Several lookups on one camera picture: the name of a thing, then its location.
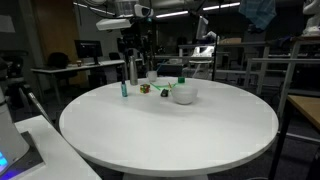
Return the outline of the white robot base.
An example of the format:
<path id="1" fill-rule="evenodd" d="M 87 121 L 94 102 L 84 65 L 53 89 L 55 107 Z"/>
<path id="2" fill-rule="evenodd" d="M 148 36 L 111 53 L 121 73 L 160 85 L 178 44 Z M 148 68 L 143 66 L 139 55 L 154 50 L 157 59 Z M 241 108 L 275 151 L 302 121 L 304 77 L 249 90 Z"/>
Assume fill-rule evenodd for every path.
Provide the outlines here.
<path id="1" fill-rule="evenodd" d="M 5 95 L 0 87 L 0 175 L 19 161 L 30 146 L 12 121 Z"/>

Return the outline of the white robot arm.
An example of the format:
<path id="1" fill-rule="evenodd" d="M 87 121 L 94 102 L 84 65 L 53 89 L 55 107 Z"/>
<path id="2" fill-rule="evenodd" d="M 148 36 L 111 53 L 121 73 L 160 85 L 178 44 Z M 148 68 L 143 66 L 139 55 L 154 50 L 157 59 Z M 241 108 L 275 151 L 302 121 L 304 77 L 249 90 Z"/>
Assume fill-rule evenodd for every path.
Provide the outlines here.
<path id="1" fill-rule="evenodd" d="M 89 9 L 92 7 L 113 7 L 113 15 L 101 15 L 101 20 L 96 23 L 100 31 L 130 28 L 135 22 L 152 17 L 152 0 L 144 6 L 139 0 L 82 0 Z"/>

